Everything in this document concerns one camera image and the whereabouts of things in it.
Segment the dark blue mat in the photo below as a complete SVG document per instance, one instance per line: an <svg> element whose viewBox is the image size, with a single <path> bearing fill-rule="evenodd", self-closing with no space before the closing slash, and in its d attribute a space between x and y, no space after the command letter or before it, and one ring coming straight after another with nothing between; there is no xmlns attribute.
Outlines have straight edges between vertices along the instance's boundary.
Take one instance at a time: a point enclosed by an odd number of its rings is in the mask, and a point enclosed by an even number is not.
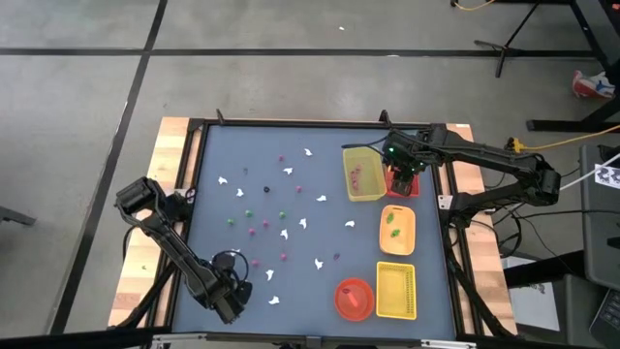
<svg viewBox="0 0 620 349"><path fill-rule="evenodd" d="M209 127L201 168L189 245L210 259L219 251L241 249L249 260L254 293L246 310L231 325L203 309L181 286L172 329L175 332L302 334L384 338L454 339L447 272L430 171L420 180L421 195L412 200L383 197L376 202L352 203L347 197L341 144L368 143L385 130ZM309 148L313 156L304 155ZM278 155L284 155L283 162ZM291 175L282 170L294 168ZM218 177L228 180L219 185ZM302 186L296 193L295 187ZM265 193L268 186L271 191ZM237 198L236 189L245 195ZM326 195L326 202L316 199ZM379 221L384 206L411 207L416 213L416 249L411 256L389 256L379 249ZM250 209L254 216L247 218ZM286 218L279 219L284 210ZM227 219L235 221L233 226ZM298 224L307 219L307 229ZM270 226L265 229L263 220ZM354 228L345 227L355 220ZM248 229L257 233L250 237ZM287 229L289 239L280 237ZM280 261L286 253L288 260ZM337 261L335 253L340 254ZM314 259L324 261L317 270ZM413 264L416 267L418 319L380 318L365 321L342 319L334 307L334 290L348 277L366 280L376 290L378 261ZM271 281L265 271L275 270ZM243 264L237 259L242 277ZM267 302L278 296L280 303Z"/></svg>

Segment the red plate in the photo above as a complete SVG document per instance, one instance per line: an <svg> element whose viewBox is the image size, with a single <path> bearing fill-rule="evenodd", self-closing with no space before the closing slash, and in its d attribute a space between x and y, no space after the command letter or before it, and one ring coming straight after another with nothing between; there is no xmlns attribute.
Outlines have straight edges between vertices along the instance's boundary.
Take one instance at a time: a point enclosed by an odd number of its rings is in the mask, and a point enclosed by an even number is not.
<svg viewBox="0 0 620 349"><path fill-rule="evenodd" d="M366 281L351 277L336 287L334 303L338 314L343 318L349 321L362 321L375 308L375 297Z"/></svg>

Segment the gray floor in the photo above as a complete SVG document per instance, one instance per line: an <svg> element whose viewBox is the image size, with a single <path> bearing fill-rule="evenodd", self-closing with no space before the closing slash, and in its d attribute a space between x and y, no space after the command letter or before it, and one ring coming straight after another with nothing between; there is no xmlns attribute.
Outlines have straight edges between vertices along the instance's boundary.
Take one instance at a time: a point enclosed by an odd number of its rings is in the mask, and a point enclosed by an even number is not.
<svg viewBox="0 0 620 349"><path fill-rule="evenodd" d="M527 12L492 5L465 13L448 2L170 0L156 47L476 49L474 39L502 43ZM156 0L3 1L0 47L141 48L156 7ZM572 13L558 7L536 12L515 45L587 48ZM32 228L0 225L0 336L45 331L137 65L136 57L0 56L0 205L39 218ZM577 120L599 105L570 90L573 70L597 73L594 61L513 60L501 79L494 69L491 59L151 58L68 331L107 324L126 228L112 195L145 174L162 116L214 116L220 108L227 117L374 120L387 109L400 121L470 123L479 142L518 137L535 145L570 135L528 133L525 119ZM567 173L577 148L545 156ZM499 178L483 174L489 184ZM553 209L576 207L578 187ZM577 215L535 223L556 253L581 247ZM502 236L512 229L498 227ZM549 255L529 227L521 248Z"/></svg>

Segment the yellow basket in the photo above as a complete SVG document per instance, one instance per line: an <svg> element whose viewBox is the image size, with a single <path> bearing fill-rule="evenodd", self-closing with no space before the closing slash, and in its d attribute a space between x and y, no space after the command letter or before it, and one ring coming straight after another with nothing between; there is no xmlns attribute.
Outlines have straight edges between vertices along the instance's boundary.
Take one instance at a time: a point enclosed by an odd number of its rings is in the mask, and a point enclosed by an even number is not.
<svg viewBox="0 0 620 349"><path fill-rule="evenodd" d="M367 147L348 148L342 151L342 161L349 200L375 201L386 194L388 189L379 153ZM352 172L356 173L356 186L353 185Z"/></svg>
<svg viewBox="0 0 620 349"><path fill-rule="evenodd" d="M416 269L399 263L377 263L377 316L416 320Z"/></svg>

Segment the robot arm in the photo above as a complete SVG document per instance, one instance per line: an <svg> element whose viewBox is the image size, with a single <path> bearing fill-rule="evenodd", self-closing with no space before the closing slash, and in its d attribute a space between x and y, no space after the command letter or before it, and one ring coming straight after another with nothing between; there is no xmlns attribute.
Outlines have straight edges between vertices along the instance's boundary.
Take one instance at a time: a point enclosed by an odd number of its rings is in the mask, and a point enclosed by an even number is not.
<svg viewBox="0 0 620 349"><path fill-rule="evenodd" d="M426 130L408 135L391 129L383 145L384 163L392 168L393 192L408 196L414 175L429 165L441 166L463 161L514 175L517 183L479 194L457 193L449 203L450 223L469 227L481 210L512 204L549 206L558 201L561 176L540 154L517 154L510 150L472 143L449 131L444 124L432 124Z"/></svg>

